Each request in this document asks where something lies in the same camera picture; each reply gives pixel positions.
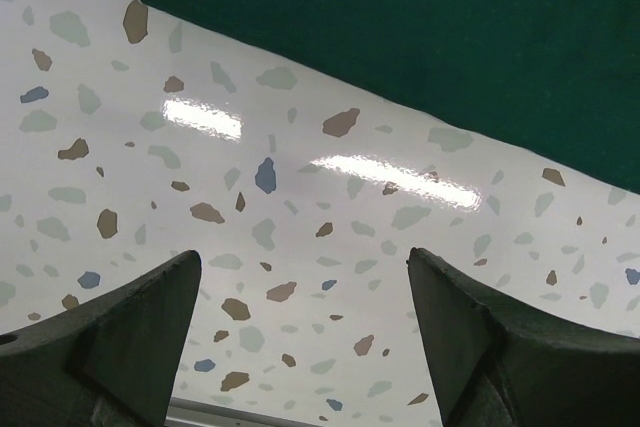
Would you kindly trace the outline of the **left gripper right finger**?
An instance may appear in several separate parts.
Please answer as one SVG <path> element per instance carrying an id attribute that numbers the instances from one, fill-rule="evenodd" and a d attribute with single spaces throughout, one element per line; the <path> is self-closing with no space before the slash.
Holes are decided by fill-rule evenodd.
<path id="1" fill-rule="evenodd" d="M 551 315 L 422 248 L 407 267 L 443 425 L 638 425 L 638 339 Z"/>

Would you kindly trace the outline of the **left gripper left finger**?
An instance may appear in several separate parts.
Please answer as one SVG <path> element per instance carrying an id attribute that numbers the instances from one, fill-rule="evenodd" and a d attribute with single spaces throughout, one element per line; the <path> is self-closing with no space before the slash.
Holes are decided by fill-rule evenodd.
<path id="1" fill-rule="evenodd" d="M 200 280 L 199 254 L 185 251 L 2 335 L 2 425 L 163 425 Z"/>

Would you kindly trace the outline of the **green surgical cloth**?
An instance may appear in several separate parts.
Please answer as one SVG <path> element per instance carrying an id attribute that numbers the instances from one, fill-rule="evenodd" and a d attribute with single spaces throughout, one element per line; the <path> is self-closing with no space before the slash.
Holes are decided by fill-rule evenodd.
<path id="1" fill-rule="evenodd" d="M 141 0 L 639 189 L 639 0 Z"/>

